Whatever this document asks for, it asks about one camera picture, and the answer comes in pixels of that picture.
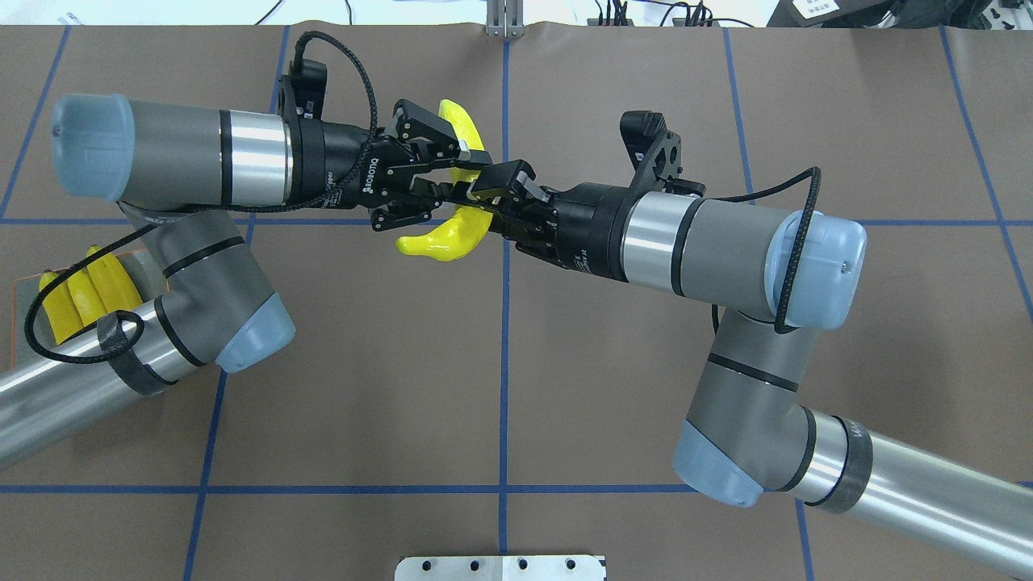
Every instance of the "plastic banana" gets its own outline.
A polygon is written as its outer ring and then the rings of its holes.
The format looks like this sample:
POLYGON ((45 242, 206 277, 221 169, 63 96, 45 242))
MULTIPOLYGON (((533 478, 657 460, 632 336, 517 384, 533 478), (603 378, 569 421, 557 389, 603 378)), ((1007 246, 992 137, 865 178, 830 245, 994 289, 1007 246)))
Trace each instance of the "plastic banana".
MULTIPOLYGON (((458 103, 442 99, 438 105, 438 115, 451 123, 456 136, 465 141, 470 149, 484 149, 480 133, 470 119, 470 115, 458 103)), ((476 179, 480 172, 475 170, 451 169, 452 182, 470 182, 476 179)), ((395 246, 403 254, 412 256, 430 256, 435 261, 448 262, 462 258, 480 244, 492 224, 489 212, 471 207, 460 207, 441 225, 424 236, 403 236, 396 241, 395 246)))
MULTIPOLYGON (((46 271, 39 277, 39 289, 51 283, 58 277, 58 273, 46 271)), ((83 319, 79 316, 75 303, 71 300, 68 292, 68 284, 60 284, 45 299, 43 299, 43 310, 46 318, 51 322, 51 330, 54 332, 54 340, 61 344, 74 335, 83 326, 83 319)))
POLYGON ((75 310, 79 311, 84 327, 107 314, 104 302, 93 286, 88 271, 81 270, 68 278, 68 292, 71 294, 72 302, 75 303, 75 310))
MULTIPOLYGON (((92 256, 100 250, 99 246, 90 246, 87 256, 92 256)), ((100 295, 105 312, 117 310, 132 310, 143 303, 139 292, 126 273, 122 263, 114 254, 104 254, 87 267, 94 288, 100 295)))

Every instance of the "light blue plastic cap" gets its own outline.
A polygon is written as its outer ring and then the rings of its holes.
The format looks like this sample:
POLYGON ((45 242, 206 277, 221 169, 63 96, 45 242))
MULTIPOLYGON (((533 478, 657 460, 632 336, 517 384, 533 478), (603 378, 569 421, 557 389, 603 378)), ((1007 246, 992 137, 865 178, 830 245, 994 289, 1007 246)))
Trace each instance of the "light blue plastic cap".
POLYGON ((285 347, 294 331, 280 294, 274 293, 226 343, 215 363, 226 373, 247 369, 285 347))
MULTIPOLYGON (((789 214, 768 248, 764 290, 772 314, 778 308, 785 267, 802 215, 802 210, 789 214)), ((786 324, 824 330, 843 325, 857 290, 867 244, 868 233, 857 222, 815 212, 789 296, 786 324)))
POLYGON ((65 95, 54 105, 51 151, 61 187, 72 195, 122 197, 132 170, 135 127, 122 95, 65 95))
POLYGON ((763 487, 750 478, 714 442, 684 420, 675 450, 675 471, 685 484, 732 507, 752 507, 763 487))

